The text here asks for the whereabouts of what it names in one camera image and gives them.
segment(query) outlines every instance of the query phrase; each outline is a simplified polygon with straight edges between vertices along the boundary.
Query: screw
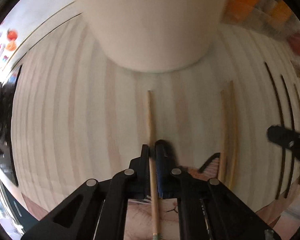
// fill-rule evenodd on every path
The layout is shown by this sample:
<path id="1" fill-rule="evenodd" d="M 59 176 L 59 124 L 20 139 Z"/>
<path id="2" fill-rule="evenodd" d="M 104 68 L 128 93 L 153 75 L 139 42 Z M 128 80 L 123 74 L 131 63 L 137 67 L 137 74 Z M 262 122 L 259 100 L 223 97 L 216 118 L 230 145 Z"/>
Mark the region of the screw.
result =
<path id="1" fill-rule="evenodd" d="M 97 181 L 95 179 L 88 179 L 86 184 L 87 186 L 92 187 L 97 184 Z"/>
<path id="2" fill-rule="evenodd" d="M 179 175 L 179 174 L 181 174 L 181 170 L 178 169 L 178 168 L 174 168 L 174 169 L 172 169 L 171 173 L 172 173 L 173 175 Z"/>
<path id="3" fill-rule="evenodd" d="M 210 183 L 211 185 L 216 186 L 216 185 L 219 185 L 219 184 L 220 184 L 220 181 L 219 181 L 217 178 L 212 178 L 212 179 L 209 179 L 209 183 Z"/>
<path id="4" fill-rule="evenodd" d="M 133 170 L 133 169 L 126 169 L 126 170 L 124 171 L 124 174 L 126 174 L 126 175 L 128 175 L 128 176 L 133 175 L 133 174 L 134 174 L 134 170 Z"/>

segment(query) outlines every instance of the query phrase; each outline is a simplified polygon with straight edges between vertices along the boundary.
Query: striped fabric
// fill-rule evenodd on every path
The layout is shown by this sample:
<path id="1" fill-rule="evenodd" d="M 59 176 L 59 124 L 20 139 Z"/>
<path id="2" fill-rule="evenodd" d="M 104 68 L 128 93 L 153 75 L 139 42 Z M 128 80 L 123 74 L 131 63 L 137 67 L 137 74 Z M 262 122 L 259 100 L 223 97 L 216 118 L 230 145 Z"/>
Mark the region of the striped fabric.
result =
<path id="1" fill-rule="evenodd" d="M 23 57 L 12 113 L 12 147 L 23 194 L 50 211 L 89 178 L 104 180 L 128 167 L 147 143 L 146 91 L 152 90 L 157 138 L 170 141 L 178 164 L 199 168 L 221 150 L 220 92 L 234 81 L 239 160 L 234 192 L 256 211 L 274 200 L 281 150 L 266 139 L 279 114 L 266 61 L 290 126 L 282 74 L 296 130 L 293 83 L 300 79 L 285 42 L 220 24 L 207 54 L 182 70 L 150 74 L 118 67 L 102 52 L 82 16 L 48 34 Z M 282 191 L 287 186 L 287 153 Z M 293 181 L 299 175 L 295 163 Z"/>

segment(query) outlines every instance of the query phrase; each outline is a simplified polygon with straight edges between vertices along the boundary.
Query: silver rivet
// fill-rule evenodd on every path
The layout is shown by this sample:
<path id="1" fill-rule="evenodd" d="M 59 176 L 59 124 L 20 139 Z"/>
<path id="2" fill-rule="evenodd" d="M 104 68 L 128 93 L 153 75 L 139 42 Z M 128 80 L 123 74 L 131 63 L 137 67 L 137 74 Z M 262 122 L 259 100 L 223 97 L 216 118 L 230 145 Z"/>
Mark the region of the silver rivet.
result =
<path id="1" fill-rule="evenodd" d="M 220 181 L 217 178 L 212 178 L 212 179 L 209 179 L 209 183 L 211 185 L 219 185 Z"/>
<path id="2" fill-rule="evenodd" d="M 174 169 L 172 169 L 171 173 L 172 173 L 173 175 L 179 175 L 179 174 L 181 174 L 181 170 L 178 169 L 178 168 L 174 168 Z"/>
<path id="3" fill-rule="evenodd" d="M 133 170 L 133 169 L 126 169 L 126 170 L 124 171 L 124 174 L 130 176 L 130 175 L 134 174 L 134 170 Z"/>
<path id="4" fill-rule="evenodd" d="M 88 179 L 86 184 L 87 186 L 92 187 L 97 184 L 97 181 L 95 179 Z"/>

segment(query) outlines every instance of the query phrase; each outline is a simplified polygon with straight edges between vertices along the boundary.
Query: white container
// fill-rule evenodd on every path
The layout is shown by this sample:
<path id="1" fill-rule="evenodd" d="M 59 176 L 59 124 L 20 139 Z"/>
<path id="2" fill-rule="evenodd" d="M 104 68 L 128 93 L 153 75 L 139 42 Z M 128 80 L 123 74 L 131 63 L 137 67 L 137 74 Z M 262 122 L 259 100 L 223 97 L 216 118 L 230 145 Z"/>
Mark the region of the white container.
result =
<path id="1" fill-rule="evenodd" d="M 106 55 L 142 72 L 199 60 L 216 33 L 226 0 L 78 0 Z"/>

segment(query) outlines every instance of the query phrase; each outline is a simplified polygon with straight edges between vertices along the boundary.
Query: white cylinder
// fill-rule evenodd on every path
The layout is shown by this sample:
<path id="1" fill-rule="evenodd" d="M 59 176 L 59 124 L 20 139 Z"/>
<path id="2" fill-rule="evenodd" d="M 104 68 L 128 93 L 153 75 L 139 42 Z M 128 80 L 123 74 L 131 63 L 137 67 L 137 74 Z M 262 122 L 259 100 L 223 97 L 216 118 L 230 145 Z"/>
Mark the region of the white cylinder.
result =
<path id="1" fill-rule="evenodd" d="M 142 72 L 171 71 L 199 60 L 225 1 L 78 0 L 106 55 Z"/>

